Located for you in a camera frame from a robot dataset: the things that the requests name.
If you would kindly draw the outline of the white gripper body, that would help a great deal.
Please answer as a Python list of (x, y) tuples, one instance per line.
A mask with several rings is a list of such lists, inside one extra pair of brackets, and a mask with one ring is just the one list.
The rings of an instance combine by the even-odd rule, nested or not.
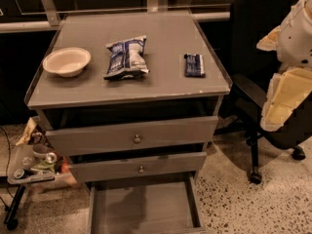
[(299, 0), (280, 24), (277, 57), (289, 66), (312, 67), (312, 0)]

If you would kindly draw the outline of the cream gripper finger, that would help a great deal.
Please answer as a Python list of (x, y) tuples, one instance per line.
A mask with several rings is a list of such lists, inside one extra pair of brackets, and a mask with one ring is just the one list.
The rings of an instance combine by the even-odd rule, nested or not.
[(256, 47), (259, 50), (270, 52), (277, 49), (277, 39), (280, 33), (280, 27), (276, 26), (266, 36), (258, 41)]
[(275, 73), (270, 80), (262, 108), (261, 128), (267, 132), (279, 130), (311, 92), (310, 68), (295, 67), (283, 74)]

